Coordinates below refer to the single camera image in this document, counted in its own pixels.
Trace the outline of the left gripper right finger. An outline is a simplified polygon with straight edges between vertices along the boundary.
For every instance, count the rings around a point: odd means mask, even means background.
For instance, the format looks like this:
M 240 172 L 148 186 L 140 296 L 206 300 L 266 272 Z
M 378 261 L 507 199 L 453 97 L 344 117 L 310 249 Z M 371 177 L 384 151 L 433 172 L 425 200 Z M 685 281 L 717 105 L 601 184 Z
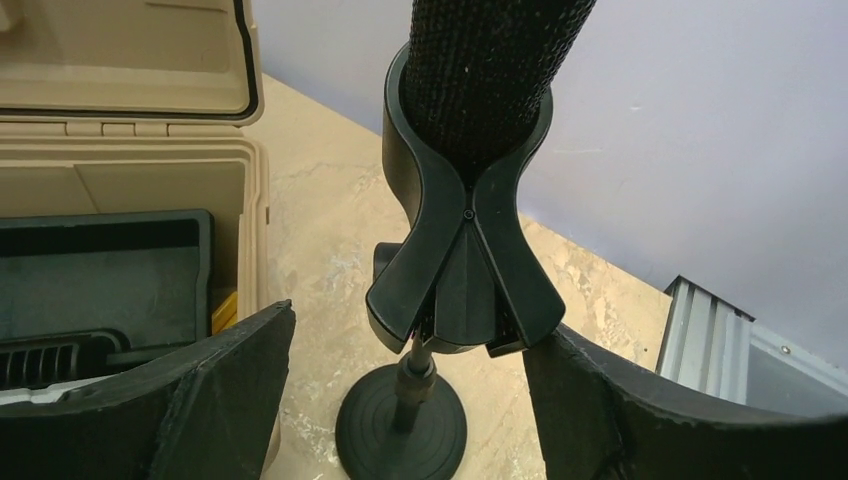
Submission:
M 564 324 L 524 351 L 549 479 L 844 479 L 847 418 L 736 404 Z

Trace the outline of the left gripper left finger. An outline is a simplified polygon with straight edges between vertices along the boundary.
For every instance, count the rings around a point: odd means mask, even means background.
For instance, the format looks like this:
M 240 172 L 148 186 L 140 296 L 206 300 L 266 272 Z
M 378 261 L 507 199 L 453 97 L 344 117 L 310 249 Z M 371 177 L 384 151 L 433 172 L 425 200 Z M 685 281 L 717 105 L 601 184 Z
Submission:
M 296 326 L 290 301 L 145 365 L 1 409 L 5 479 L 257 479 Z

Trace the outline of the black round-base clip stand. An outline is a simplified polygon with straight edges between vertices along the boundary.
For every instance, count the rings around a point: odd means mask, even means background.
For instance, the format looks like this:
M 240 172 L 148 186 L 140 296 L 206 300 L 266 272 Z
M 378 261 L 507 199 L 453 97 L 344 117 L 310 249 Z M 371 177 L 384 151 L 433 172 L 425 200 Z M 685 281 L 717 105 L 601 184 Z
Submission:
M 400 49 L 384 82 L 382 165 L 410 230 L 400 243 L 377 244 L 365 296 L 372 331 L 399 361 L 365 374 L 342 401 L 335 443 L 352 479 L 453 477 L 467 418 L 435 356 L 480 346 L 491 357 L 520 352 L 565 313 L 516 205 L 519 180 L 551 124 L 551 94 L 543 93 L 524 142 L 465 180 L 407 118 L 408 58 Z

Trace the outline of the black silver-grille microphone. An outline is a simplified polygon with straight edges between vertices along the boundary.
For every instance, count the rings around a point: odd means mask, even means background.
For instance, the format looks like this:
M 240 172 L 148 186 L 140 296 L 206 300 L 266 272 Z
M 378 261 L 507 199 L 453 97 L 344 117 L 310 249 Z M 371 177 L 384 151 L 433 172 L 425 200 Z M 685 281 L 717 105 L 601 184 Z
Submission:
M 466 183 L 523 144 L 591 0 L 418 0 L 404 114 Z

